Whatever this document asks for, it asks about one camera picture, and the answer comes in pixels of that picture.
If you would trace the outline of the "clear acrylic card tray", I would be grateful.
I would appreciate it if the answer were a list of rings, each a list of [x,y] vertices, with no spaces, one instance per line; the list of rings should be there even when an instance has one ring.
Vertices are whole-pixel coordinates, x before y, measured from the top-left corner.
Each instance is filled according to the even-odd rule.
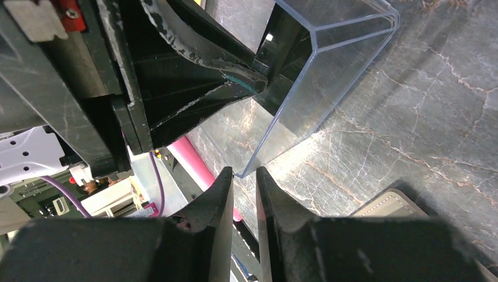
[[[399,12],[388,1],[275,4],[309,31],[312,46],[287,97],[275,115],[251,97],[227,106],[201,126],[241,178],[310,137],[399,27]]]

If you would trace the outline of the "beige card holder wallet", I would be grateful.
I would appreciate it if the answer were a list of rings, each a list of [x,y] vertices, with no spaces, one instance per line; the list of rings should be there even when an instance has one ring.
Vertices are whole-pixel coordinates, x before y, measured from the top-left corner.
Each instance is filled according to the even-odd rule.
[[[456,229],[399,189],[384,190],[351,217],[383,227],[372,229],[374,241],[358,251],[368,280],[497,281]]]

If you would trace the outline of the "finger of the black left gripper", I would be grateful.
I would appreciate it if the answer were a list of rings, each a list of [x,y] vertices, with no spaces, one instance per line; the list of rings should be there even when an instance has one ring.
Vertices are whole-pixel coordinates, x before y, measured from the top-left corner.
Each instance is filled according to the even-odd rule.
[[[114,95],[114,136],[135,153],[168,146],[227,105],[261,93],[267,78],[250,51],[207,39],[113,48],[125,96]]]
[[[141,62],[165,76],[262,76],[254,52],[194,1],[141,1],[158,34]]]

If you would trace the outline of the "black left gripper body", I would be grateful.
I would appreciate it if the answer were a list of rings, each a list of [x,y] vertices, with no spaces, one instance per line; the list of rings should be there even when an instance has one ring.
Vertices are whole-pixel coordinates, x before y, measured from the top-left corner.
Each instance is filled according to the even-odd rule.
[[[138,1],[2,1],[1,133],[22,149],[23,174],[78,167],[93,177],[128,171],[135,153],[114,136],[113,97],[125,96],[113,48]]]

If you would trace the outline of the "pink cylindrical marker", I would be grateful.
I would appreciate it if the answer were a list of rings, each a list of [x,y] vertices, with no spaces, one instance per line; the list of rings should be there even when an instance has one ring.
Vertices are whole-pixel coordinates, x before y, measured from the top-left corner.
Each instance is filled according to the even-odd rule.
[[[167,146],[167,149],[203,192],[211,187],[216,178],[187,136]]]

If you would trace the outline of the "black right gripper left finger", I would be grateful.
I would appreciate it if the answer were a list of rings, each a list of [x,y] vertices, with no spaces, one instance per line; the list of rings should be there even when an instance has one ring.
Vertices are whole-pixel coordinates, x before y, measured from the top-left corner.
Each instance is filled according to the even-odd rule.
[[[165,218],[31,221],[1,259],[1,280],[151,281]]]

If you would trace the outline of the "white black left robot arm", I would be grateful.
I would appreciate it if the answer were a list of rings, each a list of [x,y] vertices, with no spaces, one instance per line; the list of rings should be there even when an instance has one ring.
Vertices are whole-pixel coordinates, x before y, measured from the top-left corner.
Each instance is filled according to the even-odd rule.
[[[254,57],[194,1],[2,1],[1,185],[129,170],[263,92]]]

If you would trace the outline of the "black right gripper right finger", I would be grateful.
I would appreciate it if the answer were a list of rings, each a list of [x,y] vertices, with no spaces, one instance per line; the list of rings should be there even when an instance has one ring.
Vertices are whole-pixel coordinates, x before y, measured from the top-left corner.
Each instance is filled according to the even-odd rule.
[[[382,224],[320,217],[281,189],[268,170],[256,171],[261,281],[372,281],[358,251]]]

